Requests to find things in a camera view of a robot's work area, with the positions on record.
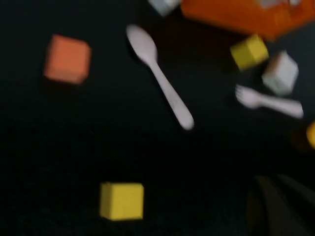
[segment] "black surface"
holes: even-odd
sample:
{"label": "black surface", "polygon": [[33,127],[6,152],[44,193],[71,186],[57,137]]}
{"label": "black surface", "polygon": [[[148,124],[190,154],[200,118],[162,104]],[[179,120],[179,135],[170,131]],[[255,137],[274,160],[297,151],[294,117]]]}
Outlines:
{"label": "black surface", "polygon": [[[137,23],[157,44],[159,64],[190,109],[181,130],[149,69],[132,55],[125,28]],[[292,98],[315,116],[314,24],[275,43],[300,76]],[[0,127],[2,235],[245,235],[254,174],[310,179],[310,158],[287,141],[300,121],[235,102],[235,84],[269,93],[265,65],[233,71],[228,48],[242,40],[182,18],[164,21],[144,2],[1,1]],[[91,46],[89,78],[78,87],[42,76],[53,33]],[[101,181],[139,181],[145,220],[98,216]]]}

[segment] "orange box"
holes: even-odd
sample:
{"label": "orange box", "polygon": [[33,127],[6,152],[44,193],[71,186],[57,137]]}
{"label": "orange box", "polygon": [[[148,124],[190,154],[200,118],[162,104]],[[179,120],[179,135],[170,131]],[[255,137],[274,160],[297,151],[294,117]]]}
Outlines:
{"label": "orange box", "polygon": [[302,0],[297,6],[283,1],[266,9],[257,0],[182,0],[181,8],[192,20],[271,41],[315,19],[314,0]]}
{"label": "orange box", "polygon": [[89,74],[90,60],[91,48],[86,42],[53,35],[44,76],[54,81],[80,84]]}

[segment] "fork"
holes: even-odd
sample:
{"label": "fork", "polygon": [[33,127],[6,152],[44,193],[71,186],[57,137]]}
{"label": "fork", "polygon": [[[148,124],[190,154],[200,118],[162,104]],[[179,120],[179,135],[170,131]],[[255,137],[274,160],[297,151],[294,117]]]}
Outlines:
{"label": "fork", "polygon": [[240,103],[251,109],[267,107],[295,118],[302,118],[304,115],[299,101],[263,95],[240,85],[236,86],[235,95]]}

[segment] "orange cube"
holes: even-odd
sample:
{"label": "orange cube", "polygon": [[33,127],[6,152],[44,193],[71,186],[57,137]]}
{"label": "orange cube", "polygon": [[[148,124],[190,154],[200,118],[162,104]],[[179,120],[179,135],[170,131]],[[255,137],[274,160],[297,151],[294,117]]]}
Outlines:
{"label": "orange cube", "polygon": [[80,84],[89,74],[90,60],[91,48],[86,42],[53,35],[44,76],[54,81]]}

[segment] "yellow object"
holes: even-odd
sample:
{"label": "yellow object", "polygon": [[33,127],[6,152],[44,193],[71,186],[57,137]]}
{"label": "yellow object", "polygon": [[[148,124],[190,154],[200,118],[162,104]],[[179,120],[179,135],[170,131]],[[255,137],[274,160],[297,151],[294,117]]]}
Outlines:
{"label": "yellow object", "polygon": [[240,70],[259,64],[269,57],[266,45],[258,35],[232,46],[230,50]]}
{"label": "yellow object", "polygon": [[140,183],[102,183],[100,216],[110,220],[142,219],[143,195]]}
{"label": "yellow object", "polygon": [[306,129],[306,137],[312,148],[315,148],[315,122]]}

